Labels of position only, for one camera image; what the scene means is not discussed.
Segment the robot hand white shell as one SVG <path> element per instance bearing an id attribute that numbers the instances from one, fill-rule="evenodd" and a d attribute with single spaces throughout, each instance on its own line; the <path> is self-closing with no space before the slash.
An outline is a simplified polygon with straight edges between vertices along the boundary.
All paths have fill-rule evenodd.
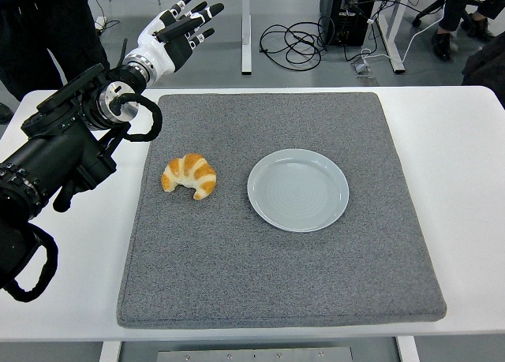
<path id="1" fill-rule="evenodd" d="M 192 56 L 193 51 L 215 30 L 202 27 L 224 10 L 222 3 L 201 2 L 189 8 L 192 0 L 179 0 L 159 13 L 139 34 L 137 47 L 123 59 L 124 65 L 134 66 L 153 84 L 166 74 L 177 72 Z"/>

